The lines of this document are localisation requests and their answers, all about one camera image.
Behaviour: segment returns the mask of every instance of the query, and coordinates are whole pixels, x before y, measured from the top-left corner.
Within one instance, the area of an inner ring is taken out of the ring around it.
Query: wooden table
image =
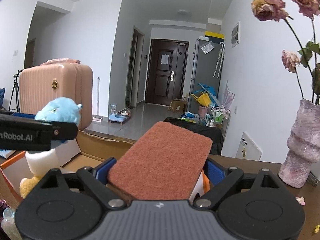
[[[241,168],[246,173],[258,173],[260,169],[268,168],[274,174],[277,174],[280,168],[280,164],[278,163],[248,161],[216,155],[210,155],[209,157],[211,157],[213,160],[224,167],[236,166],[238,168]],[[313,187],[312,185],[307,183],[301,189],[296,189],[290,186],[287,186],[287,189],[294,196],[304,197],[306,202],[306,205],[304,206],[304,211],[306,213],[306,222],[298,240],[320,240],[320,233],[318,233],[317,235],[313,235],[315,226],[317,224],[320,224],[320,186]],[[1,174],[0,199],[5,199],[7,203],[13,208],[16,208],[18,205],[17,200],[10,192]]]

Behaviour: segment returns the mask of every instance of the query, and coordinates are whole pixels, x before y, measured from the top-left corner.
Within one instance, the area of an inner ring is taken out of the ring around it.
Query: plastic bag
[[[205,44],[201,45],[201,49],[204,52],[204,54],[207,54],[214,49],[214,44],[212,41],[208,41]]]
[[[15,210],[12,208],[6,208],[4,210],[1,228],[11,240],[22,240],[14,222],[14,214]]]

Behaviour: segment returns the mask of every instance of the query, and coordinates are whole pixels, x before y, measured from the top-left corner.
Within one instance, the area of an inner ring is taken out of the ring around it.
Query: paper sign
[[[169,61],[169,55],[163,54],[161,57],[161,64],[167,64]]]
[[[211,50],[214,49],[214,46],[212,45],[212,41],[206,43],[204,46],[201,47],[204,54],[209,53]]]

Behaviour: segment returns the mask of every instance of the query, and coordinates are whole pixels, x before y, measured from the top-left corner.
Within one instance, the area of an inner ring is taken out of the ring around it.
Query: dark brown door
[[[188,42],[152,39],[146,103],[168,106],[181,98]]]

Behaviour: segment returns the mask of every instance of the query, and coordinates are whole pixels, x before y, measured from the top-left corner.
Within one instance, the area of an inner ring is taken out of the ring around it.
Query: screw
[[[119,208],[124,205],[124,201],[122,199],[111,199],[109,200],[108,205],[113,208]]]
[[[209,207],[209,206],[211,205],[211,201],[210,201],[209,199],[205,199],[205,198],[203,198],[203,199],[198,199],[198,200],[196,201],[196,205],[197,205],[198,207]]]
[[[85,166],[85,167],[83,167],[86,171],[92,171],[92,167],[90,167],[90,166]]]
[[[163,207],[164,207],[164,204],[161,203],[161,202],[159,202],[159,203],[156,204],[156,207],[157,207],[157,208],[163,208]]]

